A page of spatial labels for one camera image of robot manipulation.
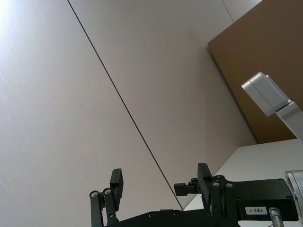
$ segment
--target brown cardboard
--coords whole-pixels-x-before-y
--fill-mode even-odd
[[[241,88],[262,71],[303,109],[303,0],[263,0],[209,43],[259,143],[295,136]]]

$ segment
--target white wall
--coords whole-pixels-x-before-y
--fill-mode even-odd
[[[0,0],[0,225],[90,226],[114,168],[120,220],[180,209],[68,2]]]
[[[216,175],[230,181],[250,181],[285,178],[287,170],[303,169],[303,143],[287,140],[238,148]],[[201,209],[201,195],[197,195],[186,210]],[[266,221],[240,221],[242,227],[265,227]],[[299,222],[285,222],[286,227],[299,227]]]
[[[207,48],[232,24],[222,0],[71,4],[171,186],[256,143]]]

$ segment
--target screw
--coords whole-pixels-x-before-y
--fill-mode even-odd
[[[174,211],[174,212],[172,213],[172,215],[176,217],[176,216],[179,216],[180,213],[179,213],[178,211]]]
[[[96,197],[98,195],[98,192],[93,192],[92,194],[91,194],[91,197]]]
[[[231,184],[231,183],[227,183],[227,184],[226,184],[226,187],[232,188],[232,184]]]
[[[148,214],[148,218],[154,218],[155,217],[155,214],[154,213],[149,213]]]

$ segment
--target hex bolt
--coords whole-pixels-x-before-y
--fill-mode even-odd
[[[232,188],[232,183],[226,183],[226,187]]]
[[[269,208],[269,214],[271,221],[273,222],[273,227],[284,227],[280,210],[276,207]]]
[[[111,192],[110,189],[106,189],[104,193],[105,193],[105,194],[109,194],[110,192]]]
[[[176,216],[179,216],[180,213],[178,211],[174,211],[172,215],[176,217]]]
[[[98,195],[98,192],[93,192],[92,194],[91,194],[91,197],[96,197]]]
[[[154,218],[155,217],[155,214],[154,213],[149,213],[148,214],[148,218]]]

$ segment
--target black metal bracket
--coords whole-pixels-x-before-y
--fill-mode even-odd
[[[222,175],[212,176],[207,164],[198,164],[198,185],[191,182],[174,185],[177,196],[202,194],[204,212],[229,220],[271,220],[270,207],[281,210],[285,221],[298,219],[294,199],[283,179],[231,182]],[[247,214],[249,208],[263,207],[263,215]]]
[[[117,223],[116,211],[119,210],[123,191],[123,176],[121,169],[114,169],[110,178],[110,187],[103,192],[92,191],[89,194],[91,208],[91,226],[103,227],[102,210],[106,208],[107,225]]]

